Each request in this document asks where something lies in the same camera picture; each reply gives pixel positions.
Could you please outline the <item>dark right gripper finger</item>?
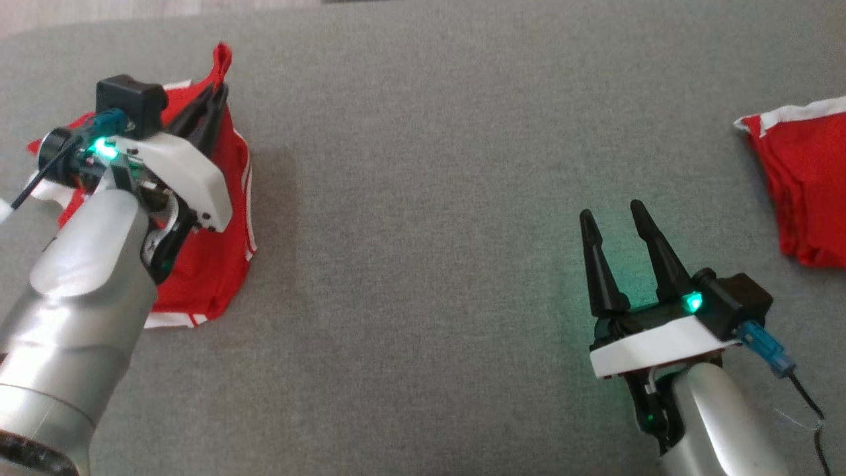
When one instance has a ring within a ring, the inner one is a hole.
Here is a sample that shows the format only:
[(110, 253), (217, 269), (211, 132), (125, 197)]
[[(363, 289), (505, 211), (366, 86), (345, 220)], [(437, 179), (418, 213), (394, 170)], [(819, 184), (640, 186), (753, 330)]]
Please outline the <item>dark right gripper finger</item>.
[(631, 302), (617, 287), (602, 250), (601, 232), (589, 209), (580, 213), (580, 229), (590, 313), (598, 319), (626, 313), (631, 309)]
[(638, 236), (646, 244), (656, 280), (656, 296), (662, 304), (682, 300), (693, 291), (690, 275), (664, 233), (640, 200), (631, 201)]

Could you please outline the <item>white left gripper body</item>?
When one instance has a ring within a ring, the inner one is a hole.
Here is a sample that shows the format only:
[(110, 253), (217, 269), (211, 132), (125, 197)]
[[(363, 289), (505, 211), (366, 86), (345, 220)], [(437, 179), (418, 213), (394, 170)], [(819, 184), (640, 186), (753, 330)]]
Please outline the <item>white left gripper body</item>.
[(57, 128), (38, 158), (55, 181), (88, 175), (94, 189), (39, 257), (37, 284), (160, 284), (194, 226), (221, 231), (232, 217), (223, 172), (166, 132), (136, 141)]

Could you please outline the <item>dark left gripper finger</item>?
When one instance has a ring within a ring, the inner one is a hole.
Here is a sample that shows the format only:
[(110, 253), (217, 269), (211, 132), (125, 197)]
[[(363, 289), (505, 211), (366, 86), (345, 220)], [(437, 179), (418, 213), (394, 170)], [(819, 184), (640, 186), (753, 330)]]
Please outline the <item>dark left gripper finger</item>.
[(166, 132), (179, 138), (191, 138), (194, 127), (199, 120), (200, 102), (208, 98), (208, 94), (217, 88), (215, 84), (206, 87), (194, 99), (192, 99), (175, 117), (167, 124)]
[(205, 157), (213, 156), (227, 99), (229, 85), (221, 84), (200, 102), (200, 117), (192, 132), (192, 145)]

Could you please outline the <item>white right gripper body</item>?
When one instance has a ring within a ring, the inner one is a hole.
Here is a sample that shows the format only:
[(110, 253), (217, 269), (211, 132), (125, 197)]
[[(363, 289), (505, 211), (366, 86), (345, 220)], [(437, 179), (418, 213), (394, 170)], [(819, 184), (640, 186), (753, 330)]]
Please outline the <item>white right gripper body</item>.
[(742, 456), (742, 398), (722, 370), (741, 316), (737, 299), (698, 290), (596, 317), (594, 374), (625, 380), (638, 430), (658, 443), (661, 457)]

